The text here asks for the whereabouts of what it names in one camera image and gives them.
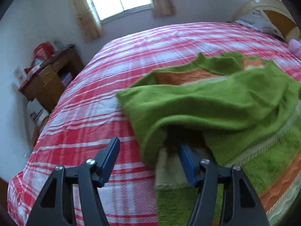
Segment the green orange striped knit sweater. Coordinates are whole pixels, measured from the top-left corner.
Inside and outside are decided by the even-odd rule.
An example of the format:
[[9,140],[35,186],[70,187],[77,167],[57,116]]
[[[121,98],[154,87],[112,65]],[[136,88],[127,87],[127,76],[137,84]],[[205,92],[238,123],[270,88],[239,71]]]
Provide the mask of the green orange striped knit sweater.
[[280,225],[300,192],[300,83],[272,60],[224,52],[157,68],[118,92],[142,162],[155,168],[159,225],[184,225],[196,189],[176,155],[183,139],[217,164],[242,165]]

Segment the white paper shopping bag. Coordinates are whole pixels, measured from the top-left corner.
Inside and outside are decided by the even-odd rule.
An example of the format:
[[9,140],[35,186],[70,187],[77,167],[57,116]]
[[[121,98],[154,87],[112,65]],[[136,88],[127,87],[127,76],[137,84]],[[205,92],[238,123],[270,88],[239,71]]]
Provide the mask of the white paper shopping bag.
[[45,118],[49,116],[49,112],[42,106],[38,99],[33,99],[27,104],[27,114],[35,125],[40,127]]

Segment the red white plaid bedspread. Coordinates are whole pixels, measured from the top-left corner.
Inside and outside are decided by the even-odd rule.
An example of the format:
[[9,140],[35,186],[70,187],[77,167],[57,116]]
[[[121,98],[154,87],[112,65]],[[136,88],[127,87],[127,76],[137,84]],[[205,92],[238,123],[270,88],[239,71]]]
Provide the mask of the red white plaid bedspread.
[[237,51],[273,60],[300,80],[300,60],[286,44],[239,24],[196,22],[158,27],[107,43],[61,96],[25,168],[8,185],[8,213],[25,225],[38,193],[57,164],[77,166],[120,139],[113,176],[100,191],[110,225],[157,225],[154,172],[144,166],[116,93],[154,68]]

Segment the brown wooden desk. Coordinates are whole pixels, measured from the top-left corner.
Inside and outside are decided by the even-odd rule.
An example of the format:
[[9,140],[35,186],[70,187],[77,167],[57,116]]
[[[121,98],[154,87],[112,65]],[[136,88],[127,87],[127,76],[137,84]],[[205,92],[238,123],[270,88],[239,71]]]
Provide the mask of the brown wooden desk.
[[37,99],[47,111],[52,112],[66,89],[61,77],[70,73],[74,80],[83,68],[75,45],[69,44],[65,50],[44,61],[18,91],[29,101]]

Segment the white greeting card box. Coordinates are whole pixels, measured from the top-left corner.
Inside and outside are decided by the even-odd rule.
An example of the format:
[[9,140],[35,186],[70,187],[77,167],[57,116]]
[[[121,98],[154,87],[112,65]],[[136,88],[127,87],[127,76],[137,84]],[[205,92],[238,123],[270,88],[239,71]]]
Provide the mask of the white greeting card box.
[[23,84],[27,80],[27,74],[19,66],[15,68],[14,75],[20,84]]

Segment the red gift bag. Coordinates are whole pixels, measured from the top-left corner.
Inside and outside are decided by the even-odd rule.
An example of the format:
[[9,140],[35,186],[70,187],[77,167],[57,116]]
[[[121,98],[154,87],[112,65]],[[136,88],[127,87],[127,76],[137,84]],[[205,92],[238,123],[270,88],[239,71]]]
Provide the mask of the red gift bag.
[[34,49],[34,59],[48,60],[54,54],[54,47],[51,43],[45,42]]

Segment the pink fluffy blanket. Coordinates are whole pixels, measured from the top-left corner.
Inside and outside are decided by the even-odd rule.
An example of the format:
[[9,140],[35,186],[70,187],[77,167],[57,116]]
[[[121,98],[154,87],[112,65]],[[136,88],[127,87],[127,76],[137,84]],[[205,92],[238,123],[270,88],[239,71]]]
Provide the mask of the pink fluffy blanket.
[[301,60],[301,43],[300,40],[291,39],[288,43],[290,52]]

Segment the beige left curtain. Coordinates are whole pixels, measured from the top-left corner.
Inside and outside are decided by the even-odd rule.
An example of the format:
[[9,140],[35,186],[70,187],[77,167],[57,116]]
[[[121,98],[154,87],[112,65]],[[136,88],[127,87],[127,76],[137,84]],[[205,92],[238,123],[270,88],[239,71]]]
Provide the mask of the beige left curtain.
[[103,36],[104,30],[93,5],[87,0],[71,0],[71,3],[84,42]]

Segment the grey striped pillow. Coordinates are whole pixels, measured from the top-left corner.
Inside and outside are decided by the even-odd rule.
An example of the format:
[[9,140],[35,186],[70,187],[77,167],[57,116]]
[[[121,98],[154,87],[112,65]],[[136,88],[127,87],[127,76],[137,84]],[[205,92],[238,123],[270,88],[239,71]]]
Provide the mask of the grey striped pillow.
[[280,30],[257,10],[252,10],[251,13],[246,13],[239,16],[238,19],[235,19],[235,22],[250,27],[263,34],[284,40],[284,37]]

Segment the beige wooden headboard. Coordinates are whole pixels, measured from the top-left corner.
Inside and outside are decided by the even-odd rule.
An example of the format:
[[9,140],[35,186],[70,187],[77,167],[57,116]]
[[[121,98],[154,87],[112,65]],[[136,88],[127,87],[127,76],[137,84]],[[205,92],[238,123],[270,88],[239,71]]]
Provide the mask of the beige wooden headboard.
[[240,16],[252,11],[260,12],[277,27],[287,42],[291,39],[300,39],[300,29],[281,0],[250,0],[235,12],[232,20],[238,20]]

